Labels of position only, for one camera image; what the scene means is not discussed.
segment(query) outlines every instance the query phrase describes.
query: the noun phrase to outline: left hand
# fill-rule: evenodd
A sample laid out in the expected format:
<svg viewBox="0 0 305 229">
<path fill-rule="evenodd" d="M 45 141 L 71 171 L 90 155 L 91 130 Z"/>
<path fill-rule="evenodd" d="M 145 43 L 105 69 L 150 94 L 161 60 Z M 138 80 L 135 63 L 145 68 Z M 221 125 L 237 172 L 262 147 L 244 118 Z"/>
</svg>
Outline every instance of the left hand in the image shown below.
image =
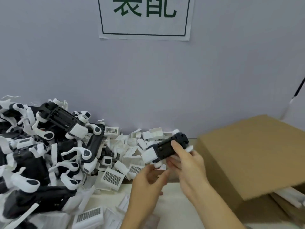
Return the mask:
<svg viewBox="0 0 305 229">
<path fill-rule="evenodd" d="M 169 170 L 154 169 L 154 165 L 145 166 L 133 180 L 128 210 L 121 228 L 137 228 L 135 225 L 139 227 L 153 213 L 170 174 Z"/>
</svg>

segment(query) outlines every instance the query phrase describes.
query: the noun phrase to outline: white paper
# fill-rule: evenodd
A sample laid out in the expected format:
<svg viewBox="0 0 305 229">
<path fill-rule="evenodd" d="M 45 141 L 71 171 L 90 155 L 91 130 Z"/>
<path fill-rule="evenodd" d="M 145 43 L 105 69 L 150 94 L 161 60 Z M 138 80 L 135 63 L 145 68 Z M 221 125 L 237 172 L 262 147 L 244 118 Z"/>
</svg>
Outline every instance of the white paper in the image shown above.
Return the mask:
<svg viewBox="0 0 305 229">
<path fill-rule="evenodd" d="M 100 38 L 188 41 L 195 0 L 98 0 Z"/>
</svg>

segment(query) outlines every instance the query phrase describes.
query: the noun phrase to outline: white table surface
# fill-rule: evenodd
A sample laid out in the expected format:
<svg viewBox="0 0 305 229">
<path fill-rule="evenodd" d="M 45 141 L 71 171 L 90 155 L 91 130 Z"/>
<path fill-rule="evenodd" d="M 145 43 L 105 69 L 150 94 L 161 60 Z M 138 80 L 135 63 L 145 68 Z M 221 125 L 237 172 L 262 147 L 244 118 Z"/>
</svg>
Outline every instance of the white table surface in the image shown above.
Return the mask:
<svg viewBox="0 0 305 229">
<path fill-rule="evenodd" d="M 131 186 L 131 184 L 121 185 L 119 192 L 102 191 L 99 195 L 92 195 L 85 210 L 102 205 L 117 212 L 115 207 L 125 193 L 130 193 Z M 168 183 L 163 188 L 163 196 L 159 197 L 154 214 L 161 217 L 158 229 L 204 228 L 195 208 L 182 193 L 179 183 Z"/>
</svg>

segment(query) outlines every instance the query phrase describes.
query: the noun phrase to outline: hand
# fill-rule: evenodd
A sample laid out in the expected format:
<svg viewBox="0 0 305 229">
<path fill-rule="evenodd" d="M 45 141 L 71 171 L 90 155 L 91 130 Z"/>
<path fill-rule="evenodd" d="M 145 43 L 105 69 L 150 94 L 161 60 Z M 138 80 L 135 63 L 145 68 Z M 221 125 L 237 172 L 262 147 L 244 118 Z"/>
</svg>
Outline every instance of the hand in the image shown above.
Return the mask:
<svg viewBox="0 0 305 229">
<path fill-rule="evenodd" d="M 171 145 L 180 157 L 181 162 L 169 157 L 166 160 L 167 164 L 178 175 L 180 187 L 185 196 L 194 204 L 198 195 L 202 194 L 203 188 L 209 186 L 203 157 L 194 150 L 187 153 L 174 140 L 171 141 Z"/>
<path fill-rule="evenodd" d="M 154 169 L 154 165 L 145 166 L 133 180 L 128 210 L 121 229 L 138 228 L 153 213 L 170 174 L 169 170 Z"/>
</svg>

